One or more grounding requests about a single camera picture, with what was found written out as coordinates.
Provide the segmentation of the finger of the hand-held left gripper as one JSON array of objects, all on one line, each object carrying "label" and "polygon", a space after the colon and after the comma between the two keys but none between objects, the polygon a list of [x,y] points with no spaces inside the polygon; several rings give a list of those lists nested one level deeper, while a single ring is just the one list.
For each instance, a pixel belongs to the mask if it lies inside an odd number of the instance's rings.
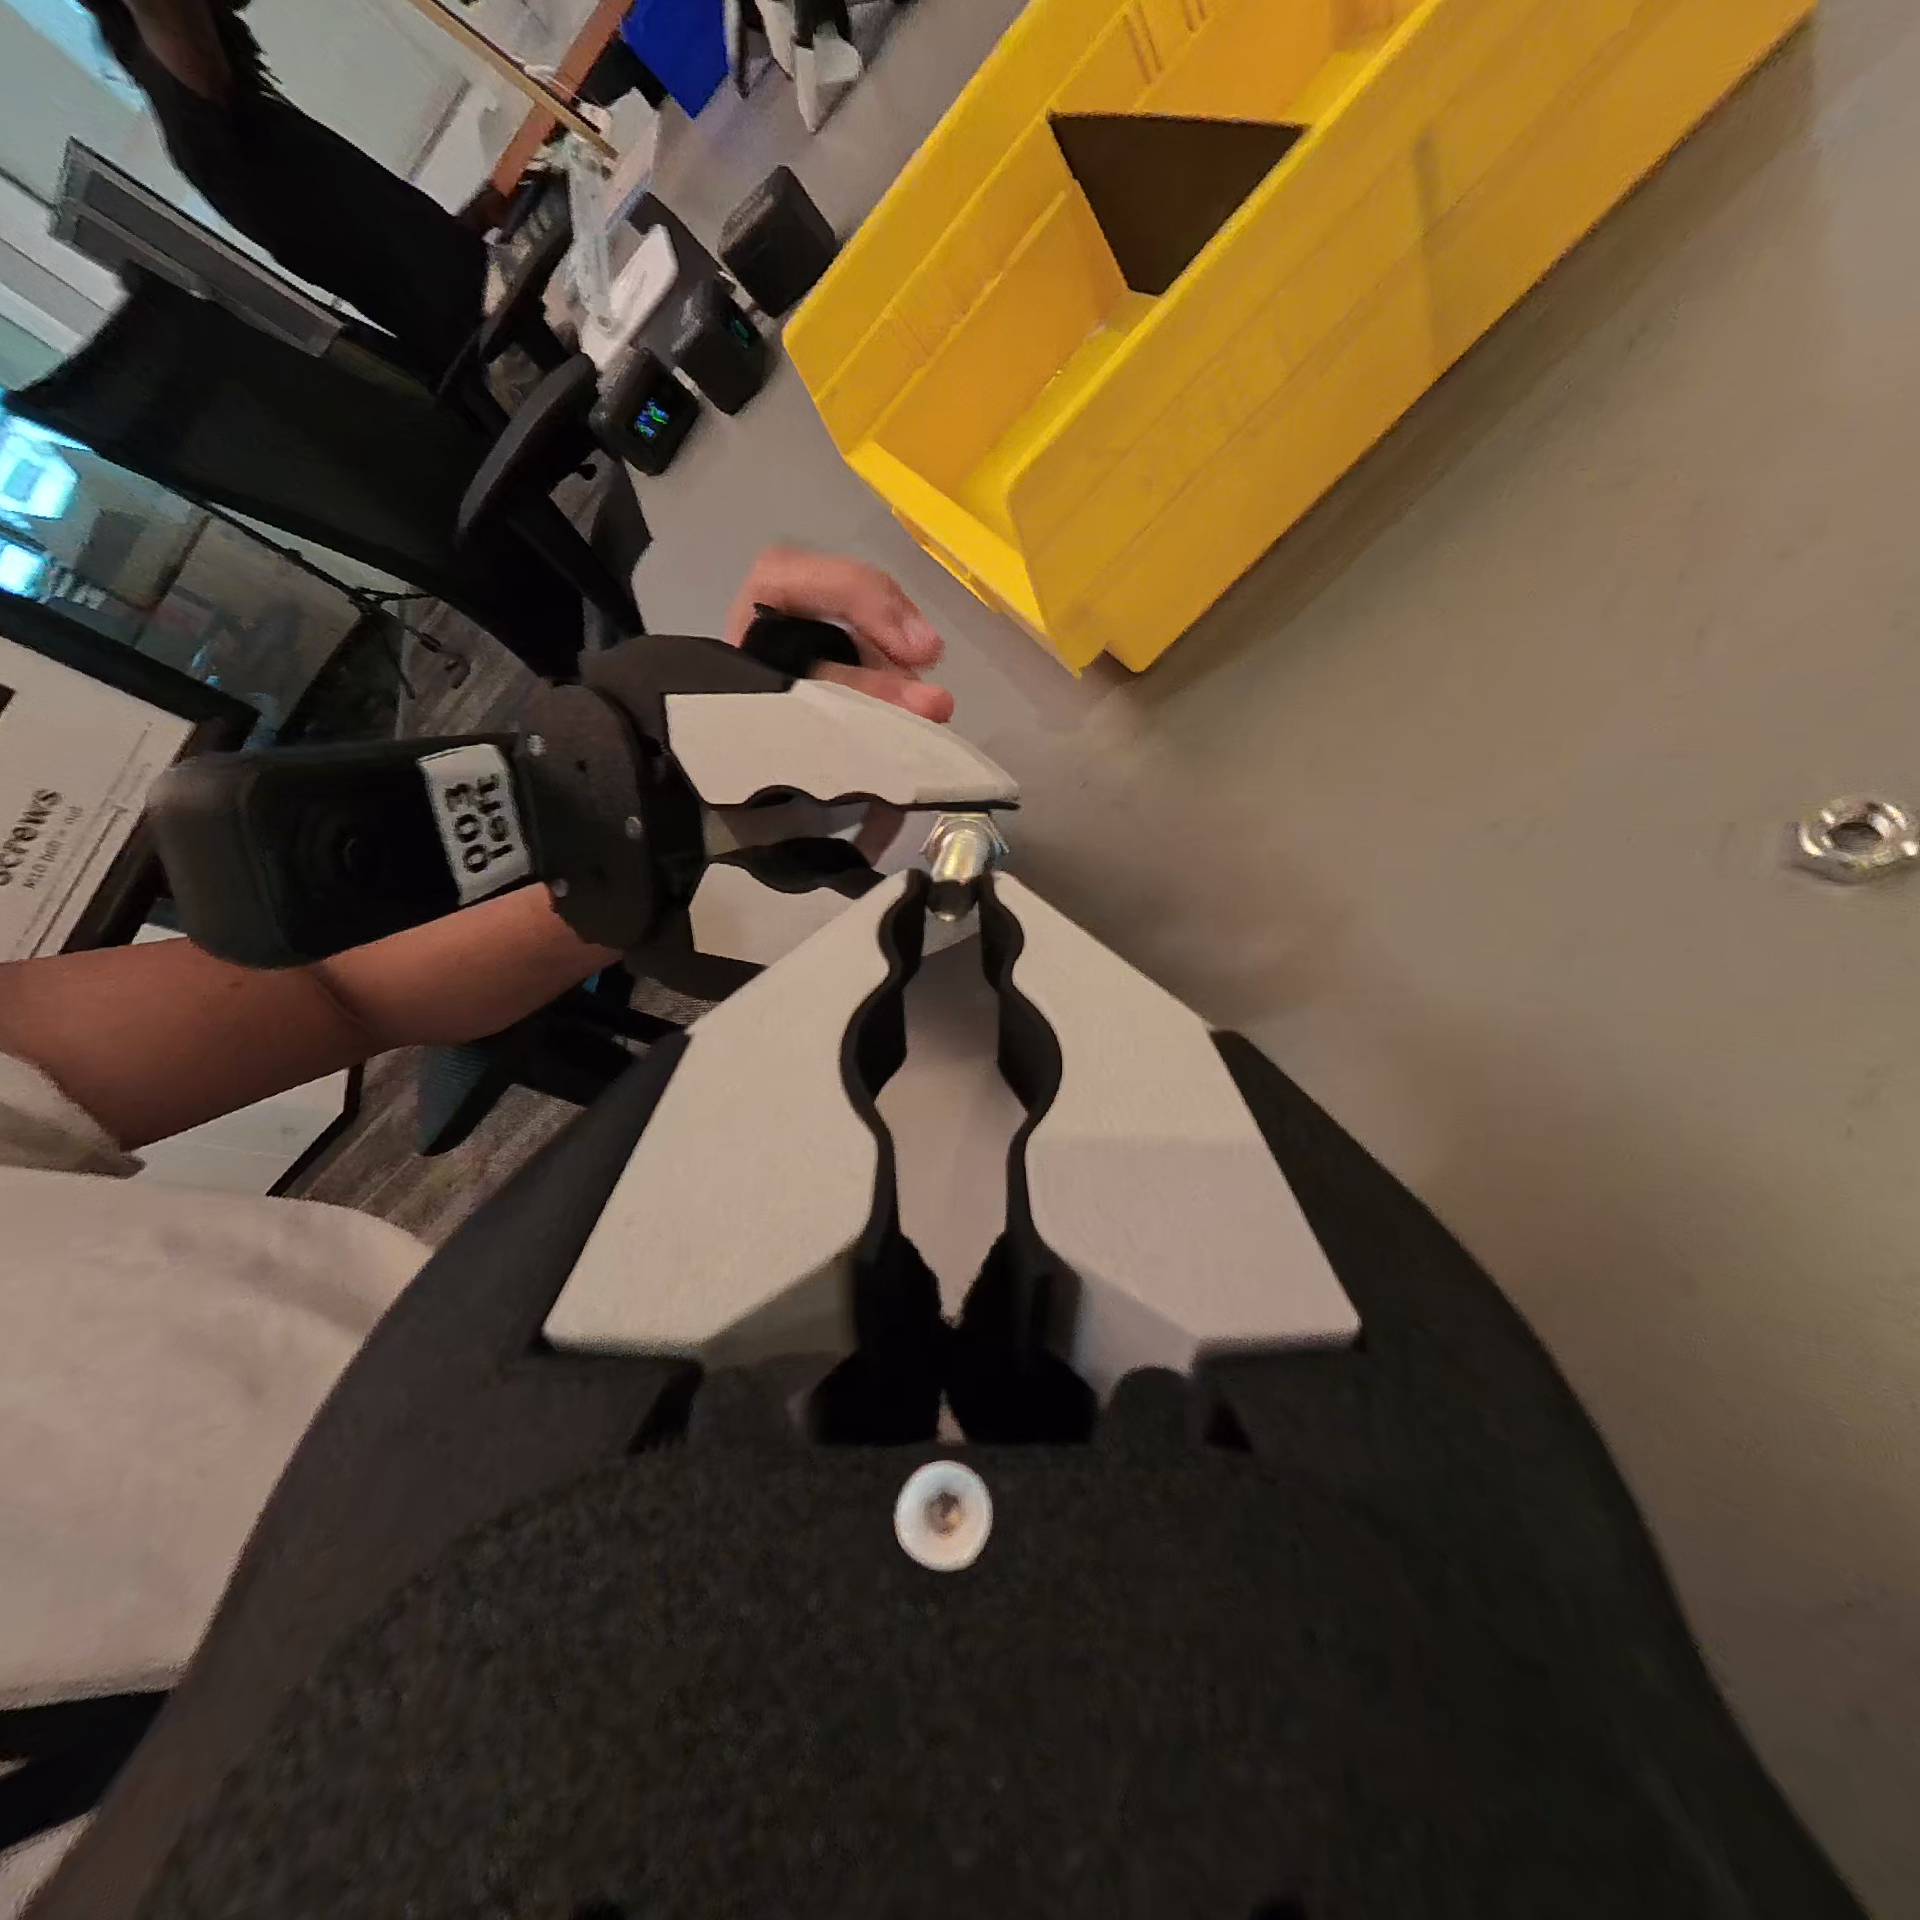
[{"label": "finger of the hand-held left gripper", "polygon": [[882,881],[902,811],[718,811],[687,906],[691,951],[767,967],[831,924]]},{"label": "finger of the hand-held left gripper", "polygon": [[1022,800],[1019,783],[961,734],[836,682],[669,692],[663,737],[709,809],[774,794],[905,812],[997,811]]}]

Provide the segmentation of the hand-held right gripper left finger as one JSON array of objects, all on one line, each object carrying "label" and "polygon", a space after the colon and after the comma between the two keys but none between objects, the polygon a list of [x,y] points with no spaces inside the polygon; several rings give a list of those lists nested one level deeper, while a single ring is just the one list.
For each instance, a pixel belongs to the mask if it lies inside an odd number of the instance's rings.
[{"label": "hand-held right gripper left finger", "polygon": [[684,1036],[542,1324],[564,1352],[762,1365],[847,1357],[882,1181],[843,1049],[895,977],[917,875],[883,878]]}]

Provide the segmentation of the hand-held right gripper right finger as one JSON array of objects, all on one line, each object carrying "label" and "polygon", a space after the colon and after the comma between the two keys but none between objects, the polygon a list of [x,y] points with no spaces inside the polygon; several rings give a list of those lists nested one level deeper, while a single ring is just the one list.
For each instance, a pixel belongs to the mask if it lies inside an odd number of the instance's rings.
[{"label": "hand-held right gripper right finger", "polygon": [[1347,1349],[1361,1320],[1219,1036],[1015,877],[978,901],[1019,1105],[1015,1328],[1072,1371]]}]

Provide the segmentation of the yellow plastic bin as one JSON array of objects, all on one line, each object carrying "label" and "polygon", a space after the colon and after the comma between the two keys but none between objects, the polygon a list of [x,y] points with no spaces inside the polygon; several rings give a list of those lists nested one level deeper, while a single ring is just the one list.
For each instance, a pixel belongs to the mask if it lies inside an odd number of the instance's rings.
[{"label": "yellow plastic bin", "polygon": [[[1812,12],[1028,5],[783,347],[978,600],[1143,671]],[[1308,135],[1149,298],[1052,115]]]}]

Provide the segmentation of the steel hex nut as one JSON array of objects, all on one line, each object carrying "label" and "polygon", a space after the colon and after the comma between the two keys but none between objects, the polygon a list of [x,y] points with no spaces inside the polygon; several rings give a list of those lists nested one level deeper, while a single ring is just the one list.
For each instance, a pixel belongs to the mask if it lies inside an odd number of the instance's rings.
[{"label": "steel hex nut", "polygon": [[1918,818],[1882,797],[1842,797],[1799,816],[1788,858],[1830,885],[1864,887],[1918,868]]}]

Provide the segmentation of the person's left forearm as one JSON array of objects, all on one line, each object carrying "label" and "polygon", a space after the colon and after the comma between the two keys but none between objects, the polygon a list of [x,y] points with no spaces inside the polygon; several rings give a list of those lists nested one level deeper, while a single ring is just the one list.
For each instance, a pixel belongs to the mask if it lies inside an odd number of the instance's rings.
[{"label": "person's left forearm", "polygon": [[134,1151],[395,1049],[489,1039],[611,961],[520,890],[275,973],[189,939],[8,962],[3,1057]]}]

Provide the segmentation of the person's left hand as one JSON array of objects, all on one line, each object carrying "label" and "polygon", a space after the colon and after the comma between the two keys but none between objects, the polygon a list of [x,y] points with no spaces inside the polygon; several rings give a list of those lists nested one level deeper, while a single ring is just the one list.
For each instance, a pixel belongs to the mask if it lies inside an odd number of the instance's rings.
[{"label": "person's left hand", "polygon": [[882,569],[803,546],[767,546],[731,599],[726,642],[741,646],[762,613],[825,622],[846,636],[856,660],[822,660],[814,679],[937,727],[952,720],[953,697],[931,681],[946,659],[943,636]]}]

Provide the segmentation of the black box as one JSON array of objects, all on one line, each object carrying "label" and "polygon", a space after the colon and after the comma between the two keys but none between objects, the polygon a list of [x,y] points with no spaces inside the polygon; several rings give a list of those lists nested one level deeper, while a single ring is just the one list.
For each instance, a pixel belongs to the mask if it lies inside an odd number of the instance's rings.
[{"label": "black box", "polygon": [[716,242],[731,283],[774,323],[803,302],[840,250],[836,228],[785,162],[767,170],[731,208]]}]

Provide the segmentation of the black bin divider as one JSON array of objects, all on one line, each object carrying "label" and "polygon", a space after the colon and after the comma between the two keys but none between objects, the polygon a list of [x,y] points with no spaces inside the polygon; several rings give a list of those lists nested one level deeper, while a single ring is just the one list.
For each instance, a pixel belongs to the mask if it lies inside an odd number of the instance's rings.
[{"label": "black bin divider", "polygon": [[1165,112],[1052,112],[1049,133],[1128,293],[1163,297],[1308,125]]}]

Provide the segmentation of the blue container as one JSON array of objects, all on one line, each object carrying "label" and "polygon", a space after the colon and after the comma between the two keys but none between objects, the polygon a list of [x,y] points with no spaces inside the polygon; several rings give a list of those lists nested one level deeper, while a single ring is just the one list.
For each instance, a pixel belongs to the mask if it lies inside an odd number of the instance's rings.
[{"label": "blue container", "polygon": [[730,82],[721,3],[631,3],[620,36],[690,123]]}]

